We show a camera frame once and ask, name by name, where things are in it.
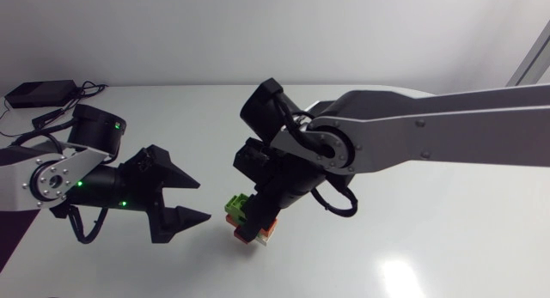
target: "power adapter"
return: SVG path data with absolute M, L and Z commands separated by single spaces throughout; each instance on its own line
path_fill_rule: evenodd
M 78 91 L 72 80 L 25 82 L 9 92 L 6 101 L 13 108 L 65 106 Z

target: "white table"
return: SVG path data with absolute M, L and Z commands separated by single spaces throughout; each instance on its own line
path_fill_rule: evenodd
M 286 86 L 304 108 L 351 86 Z M 90 245 L 42 211 L 0 274 L 2 297 L 548 297 L 550 170 L 410 161 L 356 176 L 344 219 L 306 196 L 279 214 L 267 247 L 233 237 L 223 206 L 253 183 L 232 167 L 254 134 L 239 118 L 254 86 L 109 88 L 85 103 L 128 123 L 119 161 L 156 144 L 199 181 L 167 206 L 212 213 L 167 245 L 142 212 L 111 210 Z M 51 109 L 6 115 L 30 130 Z M 67 132 L 58 138 L 66 139 Z M 0 138 L 5 146 L 10 142 Z M 327 199 L 347 204 L 327 185 Z M 81 208 L 86 230 L 99 213 Z

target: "green block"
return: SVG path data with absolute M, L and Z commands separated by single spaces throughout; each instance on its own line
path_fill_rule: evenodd
M 247 200 L 248 196 L 245 194 L 241 194 L 239 196 L 235 195 L 224 207 L 225 212 L 227 212 L 227 214 L 229 214 L 231 218 L 239 224 L 243 224 L 247 220 L 244 212 L 242 212 L 241 210 L 242 206 L 247 202 Z

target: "black cable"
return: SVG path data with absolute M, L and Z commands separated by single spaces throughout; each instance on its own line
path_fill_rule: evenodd
M 57 150 L 59 154 L 61 155 L 63 154 L 63 146 L 61 145 L 58 139 L 52 136 L 52 134 L 44 134 L 42 136 L 50 139 L 50 141 L 53 143 L 53 146 L 55 147 L 55 150 Z
M 319 191 L 317 191 L 316 188 L 311 190 L 311 194 L 319 204 L 325 207 L 325 210 L 329 210 L 337 216 L 351 217 L 358 212 L 358 199 L 355 197 L 355 194 L 353 194 L 353 192 L 347 187 L 342 192 L 340 192 L 340 194 L 344 195 L 346 198 L 350 200 L 350 203 L 351 203 L 350 209 L 334 208 L 331 204 L 327 203 L 327 201 L 320 195 Z
M 117 157 L 119 157 L 119 150 L 118 150 L 118 149 L 117 149 L 117 151 L 114 153 L 114 155 L 113 155 L 111 158 L 109 158 L 109 159 L 106 160 L 106 161 L 102 161 L 102 162 L 101 162 L 101 165 L 110 164 L 110 163 L 114 162 L 114 160 L 116 160 Z
M 105 90 L 105 88 L 107 88 L 108 85 L 106 84 L 95 84 L 91 81 L 85 81 L 82 86 L 78 89 L 78 93 L 77 95 L 75 95 L 66 105 L 65 107 L 60 111 L 59 114 L 57 114 L 55 117 L 47 120 L 39 129 L 36 129 L 34 131 L 28 131 L 28 132 L 23 132 L 21 134 L 6 134 L 6 133 L 3 133 L 0 131 L 0 135 L 2 136 L 5 136 L 5 137 L 19 137 L 19 136 L 23 136 L 23 135 L 26 135 L 26 134 L 30 134 L 30 133 L 33 133 L 37 130 L 40 130 L 40 129 L 44 129 L 46 126 L 52 124 L 53 122 L 55 122 L 57 119 L 59 119 L 60 117 L 62 117 L 66 112 L 68 112 L 70 109 L 74 108 L 76 105 L 78 105 L 78 103 L 80 102 L 80 100 L 82 99 L 87 99 L 89 97 L 92 97 L 92 96 L 96 96 L 98 95 L 99 93 L 103 92 Z M 86 94 L 86 90 L 88 89 L 91 89 L 91 88 L 97 88 L 97 91 L 95 91 L 94 93 L 90 93 L 90 94 Z M 10 111 L 10 109 L 8 108 L 8 106 L 6 105 L 6 100 L 4 99 L 4 106 L 6 107 L 7 111 Z
M 3 116 L 4 116 L 6 113 L 8 113 L 8 111 L 9 111 L 9 107 L 8 107 L 8 105 L 6 105 L 6 99 L 3 99 L 3 106 L 6 107 L 6 110 L 2 113 L 2 115 L 0 115 L 0 119 L 2 119 Z
M 48 126 L 49 124 L 53 123 L 55 120 L 59 119 L 60 117 L 62 117 L 66 112 L 68 112 L 70 109 L 74 108 L 76 105 L 78 105 L 78 103 L 80 102 L 80 100 L 82 99 L 87 99 L 89 97 L 92 97 L 92 96 L 96 96 L 98 95 L 99 93 L 103 92 L 105 90 L 105 88 L 108 87 L 106 84 L 95 84 L 91 81 L 85 81 L 82 86 L 79 88 L 79 91 L 78 91 L 78 94 L 75 95 L 67 105 L 65 105 L 65 107 L 61 110 L 61 112 L 56 115 L 55 117 L 51 118 L 50 120 L 46 121 L 44 123 L 44 126 L 43 127 L 46 127 Z M 97 91 L 95 91 L 94 93 L 91 93 L 91 94 L 86 94 L 86 90 L 87 89 L 90 89 L 90 88 L 97 88 Z
M 315 119 L 315 116 L 314 116 L 313 114 L 308 113 L 308 112 L 303 111 L 303 110 L 295 111 L 295 112 L 292 113 L 292 115 L 293 115 L 293 116 L 301 116 L 301 115 L 302 115 L 302 116 L 306 116 L 306 117 L 308 117 L 308 118 L 310 118 L 310 119 Z
M 101 208 L 101 212 L 97 216 L 94 227 L 92 228 L 92 230 L 90 230 L 88 235 L 84 235 L 84 225 L 83 219 L 80 217 L 80 211 L 76 206 L 69 206 L 69 212 L 67 213 L 67 216 L 69 217 L 72 230 L 75 232 L 76 239 L 83 244 L 88 244 L 92 242 L 95 237 L 97 237 L 97 234 L 100 233 L 101 226 L 105 221 L 105 217 L 107 216 L 108 211 L 109 208 Z
M 294 138 L 294 140 L 296 140 L 305 149 L 314 151 L 318 155 L 330 156 L 332 154 L 330 147 L 322 146 L 320 143 L 315 142 L 311 138 L 303 135 L 303 133 L 300 131 L 299 125 L 294 122 L 294 119 L 292 118 L 292 113 L 290 113 L 290 109 L 284 103 L 281 94 L 275 94 L 274 96 L 275 97 L 273 98 L 273 100 L 280 109 L 280 111 L 277 110 L 279 117 L 284 121 L 284 125 L 286 126 L 288 132 Z
M 27 140 L 33 139 L 35 137 L 43 136 L 45 134 L 51 134 L 51 133 L 56 132 L 56 131 L 61 131 L 61 130 L 68 129 L 69 127 L 71 127 L 75 123 L 76 123 L 76 120 L 72 119 L 71 121 L 65 122 L 65 123 L 60 124 L 60 125 L 48 127 L 48 128 L 41 129 L 41 130 L 30 131 L 28 133 L 22 134 L 19 138 L 17 138 L 14 142 L 12 142 L 11 145 L 12 146 L 20 146 L 23 143 L 25 143 Z

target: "white wall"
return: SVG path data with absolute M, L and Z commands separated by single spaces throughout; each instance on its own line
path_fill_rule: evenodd
M 20 82 L 504 86 L 550 0 L 0 0 L 0 94 Z
M 542 75 L 539 83 L 550 83 L 550 69 L 547 69 L 547 72 Z

